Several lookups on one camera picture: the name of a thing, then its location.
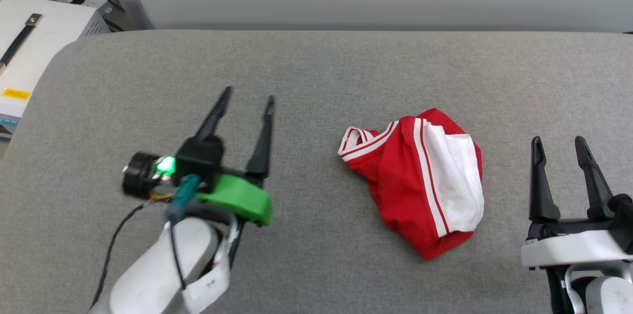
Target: red and white shorts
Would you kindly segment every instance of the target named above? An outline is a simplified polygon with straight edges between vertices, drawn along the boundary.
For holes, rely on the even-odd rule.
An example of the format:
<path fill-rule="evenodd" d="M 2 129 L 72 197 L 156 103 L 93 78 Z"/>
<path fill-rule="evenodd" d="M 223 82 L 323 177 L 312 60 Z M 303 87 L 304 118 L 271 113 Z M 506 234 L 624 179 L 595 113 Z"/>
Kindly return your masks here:
<path fill-rule="evenodd" d="M 481 150 L 437 109 L 382 133 L 349 127 L 338 154 L 367 179 L 385 224 L 427 260 L 469 239 L 481 221 Z"/>

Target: sticker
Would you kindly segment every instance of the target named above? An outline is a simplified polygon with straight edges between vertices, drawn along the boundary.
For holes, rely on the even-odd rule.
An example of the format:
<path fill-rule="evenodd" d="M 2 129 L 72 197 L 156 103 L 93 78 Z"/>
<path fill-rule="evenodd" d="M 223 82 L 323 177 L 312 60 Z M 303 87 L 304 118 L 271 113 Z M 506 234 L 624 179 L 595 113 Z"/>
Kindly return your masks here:
<path fill-rule="evenodd" d="M 29 95 L 31 95 L 31 93 L 24 90 L 5 88 L 4 93 L 2 93 L 2 95 L 4 95 L 5 97 L 20 98 L 22 100 L 27 100 L 29 98 Z"/>

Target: gray couch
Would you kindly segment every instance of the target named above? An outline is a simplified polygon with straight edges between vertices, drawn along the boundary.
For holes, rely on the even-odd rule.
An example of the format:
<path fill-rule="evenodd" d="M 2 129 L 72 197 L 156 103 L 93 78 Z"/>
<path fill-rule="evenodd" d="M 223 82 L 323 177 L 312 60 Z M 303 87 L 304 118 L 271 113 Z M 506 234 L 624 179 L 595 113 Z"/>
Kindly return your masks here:
<path fill-rule="evenodd" d="M 547 313 L 544 271 L 520 264 L 531 138 L 563 217 L 588 207 L 574 136 L 614 193 L 633 191 L 633 36 L 597 33 L 117 33 L 50 63 L 0 165 L 0 312 L 83 313 L 138 150 L 172 154 L 224 86 L 226 165 L 247 161 L 277 98 L 270 227 L 247 226 L 209 313 Z M 462 246 L 426 262 L 382 223 L 336 151 L 346 127 L 381 130 L 438 107 L 484 158 L 486 211 Z M 163 208 L 128 222 L 106 290 L 157 238 Z"/>

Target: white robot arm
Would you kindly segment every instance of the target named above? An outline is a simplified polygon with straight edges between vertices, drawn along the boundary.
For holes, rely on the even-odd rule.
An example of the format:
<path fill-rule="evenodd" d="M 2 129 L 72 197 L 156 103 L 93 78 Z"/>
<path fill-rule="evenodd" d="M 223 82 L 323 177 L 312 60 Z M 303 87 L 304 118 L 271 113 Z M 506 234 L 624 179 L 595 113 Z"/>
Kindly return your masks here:
<path fill-rule="evenodd" d="M 544 269 L 554 314 L 633 314 L 633 202 L 615 197 L 584 138 L 576 138 L 576 155 L 584 170 L 590 207 L 588 219 L 560 219 L 545 175 L 545 151 L 532 140 L 530 220 L 521 249 L 523 265 Z M 572 280 L 577 271 L 603 276 Z"/>
<path fill-rule="evenodd" d="M 168 203 L 168 221 L 156 244 L 101 296 L 117 233 L 143 206 L 124 219 L 108 249 L 89 314 L 199 314 L 228 288 L 244 224 L 270 221 L 271 202 L 262 188 L 269 174 L 274 105 L 270 97 L 246 170 L 224 168 L 224 147 L 214 131 L 230 92 L 230 87 L 225 89 L 198 132 L 174 157 L 138 152 L 124 168 L 125 194 Z"/>

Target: garment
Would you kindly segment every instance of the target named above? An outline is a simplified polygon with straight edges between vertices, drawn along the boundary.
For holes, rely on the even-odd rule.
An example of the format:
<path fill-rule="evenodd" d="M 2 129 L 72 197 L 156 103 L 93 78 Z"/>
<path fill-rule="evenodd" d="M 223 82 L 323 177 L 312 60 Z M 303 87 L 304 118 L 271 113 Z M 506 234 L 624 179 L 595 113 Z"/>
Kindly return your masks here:
<path fill-rule="evenodd" d="M 481 221 L 481 150 L 438 109 L 381 134 L 349 127 L 338 154 L 367 179 L 385 224 L 427 260 L 468 240 Z"/>

